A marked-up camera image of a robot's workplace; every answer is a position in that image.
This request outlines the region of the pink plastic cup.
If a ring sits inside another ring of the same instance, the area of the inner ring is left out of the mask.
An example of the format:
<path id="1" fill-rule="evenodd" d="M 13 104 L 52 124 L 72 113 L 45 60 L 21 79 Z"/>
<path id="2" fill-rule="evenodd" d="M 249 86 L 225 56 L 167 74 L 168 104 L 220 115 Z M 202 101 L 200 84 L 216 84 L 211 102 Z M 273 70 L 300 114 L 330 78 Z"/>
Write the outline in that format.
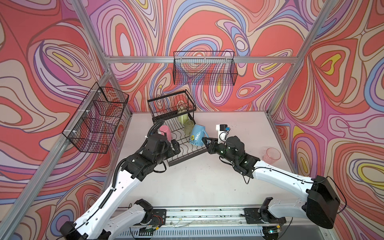
<path id="1" fill-rule="evenodd" d="M 166 136 L 167 137 L 167 140 L 169 141 L 169 142 L 171 142 L 172 141 L 172 132 L 171 132 L 171 129 L 168 127 L 168 126 L 166 126 L 166 125 L 162 125 L 161 127 L 159 127 L 159 129 L 158 129 L 158 133 L 159 134 L 161 134 L 161 135 L 164 135 L 164 136 Z"/>

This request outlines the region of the green tumbler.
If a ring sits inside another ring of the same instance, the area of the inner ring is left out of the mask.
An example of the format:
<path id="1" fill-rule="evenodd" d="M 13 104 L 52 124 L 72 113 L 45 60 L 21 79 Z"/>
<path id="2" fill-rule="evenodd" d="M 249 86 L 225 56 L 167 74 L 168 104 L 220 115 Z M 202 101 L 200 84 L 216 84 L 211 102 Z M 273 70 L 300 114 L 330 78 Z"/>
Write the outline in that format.
<path id="1" fill-rule="evenodd" d="M 185 135 L 190 136 L 194 126 L 195 126 L 195 122 L 193 120 L 187 120 L 184 124 Z"/>

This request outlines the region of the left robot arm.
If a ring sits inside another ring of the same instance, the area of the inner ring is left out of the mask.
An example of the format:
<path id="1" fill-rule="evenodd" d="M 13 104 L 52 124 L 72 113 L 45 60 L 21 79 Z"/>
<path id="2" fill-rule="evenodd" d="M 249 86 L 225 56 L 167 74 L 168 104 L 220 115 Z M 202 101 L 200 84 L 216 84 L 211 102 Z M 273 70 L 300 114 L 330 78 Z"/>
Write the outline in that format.
<path id="1" fill-rule="evenodd" d="M 151 225 L 160 221 L 153 215 L 153 206 L 144 199 L 137 200 L 125 212 L 113 216 L 128 194 L 155 167 L 180 153 L 180 144 L 155 133 L 148 136 L 139 150 L 121 160 L 109 188 L 75 221 L 60 228 L 63 240 L 113 240 L 134 225 Z"/>

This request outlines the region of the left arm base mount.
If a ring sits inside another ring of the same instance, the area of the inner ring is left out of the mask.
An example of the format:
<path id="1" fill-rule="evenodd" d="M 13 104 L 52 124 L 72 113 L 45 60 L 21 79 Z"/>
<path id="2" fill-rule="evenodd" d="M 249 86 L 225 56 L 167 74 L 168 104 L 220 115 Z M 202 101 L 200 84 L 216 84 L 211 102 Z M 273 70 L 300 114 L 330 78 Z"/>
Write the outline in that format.
<path id="1" fill-rule="evenodd" d="M 167 210 L 154 208 L 148 201 L 140 199 L 133 205 L 130 204 L 124 214 L 128 214 L 128 216 L 133 214 L 142 215 L 142 220 L 136 223 L 136 225 L 140 224 L 142 226 L 157 228 L 165 225 Z"/>

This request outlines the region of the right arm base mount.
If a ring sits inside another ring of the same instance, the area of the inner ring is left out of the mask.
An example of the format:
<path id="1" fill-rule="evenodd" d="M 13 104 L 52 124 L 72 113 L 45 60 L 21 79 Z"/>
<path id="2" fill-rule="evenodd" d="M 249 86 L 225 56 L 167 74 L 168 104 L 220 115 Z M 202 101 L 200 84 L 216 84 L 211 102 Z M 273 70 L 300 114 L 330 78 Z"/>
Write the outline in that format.
<path id="1" fill-rule="evenodd" d="M 276 218 L 269 211 L 269 204 L 273 200 L 268 197 L 259 208 L 244 208 L 244 213 L 240 214 L 247 221 L 247 224 L 278 224 L 283 225 L 287 222 L 285 217 Z"/>

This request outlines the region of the cream mug green handle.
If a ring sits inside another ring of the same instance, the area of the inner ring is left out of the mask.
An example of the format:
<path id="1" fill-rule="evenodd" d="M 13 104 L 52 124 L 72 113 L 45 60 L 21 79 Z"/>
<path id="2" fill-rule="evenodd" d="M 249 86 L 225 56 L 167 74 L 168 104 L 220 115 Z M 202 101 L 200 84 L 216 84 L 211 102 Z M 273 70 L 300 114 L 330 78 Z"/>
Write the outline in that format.
<path id="1" fill-rule="evenodd" d="M 182 125 L 185 125 L 185 123 L 189 120 L 189 116 L 188 116 L 187 110 L 181 108 L 181 109 L 178 110 L 178 114 L 180 114 L 180 115 L 178 116 L 178 120 L 179 120 L 179 122 L 180 122 Z"/>

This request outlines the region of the white mug blue handle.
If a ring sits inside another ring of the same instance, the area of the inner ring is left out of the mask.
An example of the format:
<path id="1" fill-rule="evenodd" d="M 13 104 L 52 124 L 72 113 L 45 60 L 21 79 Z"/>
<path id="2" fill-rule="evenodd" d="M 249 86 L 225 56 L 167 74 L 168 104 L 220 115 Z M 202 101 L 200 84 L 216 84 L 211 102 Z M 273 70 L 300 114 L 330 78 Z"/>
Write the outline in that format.
<path id="1" fill-rule="evenodd" d="M 189 143 L 194 146 L 202 147 L 204 145 L 203 143 L 204 137 L 206 138 L 209 137 L 209 135 L 206 132 L 206 127 L 202 125 L 194 125 L 190 135 Z"/>

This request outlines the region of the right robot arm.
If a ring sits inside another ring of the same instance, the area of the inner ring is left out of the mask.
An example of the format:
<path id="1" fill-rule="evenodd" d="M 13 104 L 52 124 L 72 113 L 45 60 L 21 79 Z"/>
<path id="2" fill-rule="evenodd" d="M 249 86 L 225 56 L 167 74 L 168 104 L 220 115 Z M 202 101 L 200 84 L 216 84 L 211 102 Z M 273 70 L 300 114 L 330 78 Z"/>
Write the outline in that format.
<path id="1" fill-rule="evenodd" d="M 297 197 L 294 201 L 266 199 L 268 215 L 306 218 L 324 229 L 334 227 L 341 201 L 330 177 L 305 177 L 274 167 L 247 154 L 244 143 L 237 136 L 229 137 L 225 143 L 207 137 L 202 141 L 209 154 L 217 154 L 221 161 L 226 160 L 235 172 L 243 176 L 245 183 L 251 179 L 264 181 Z"/>

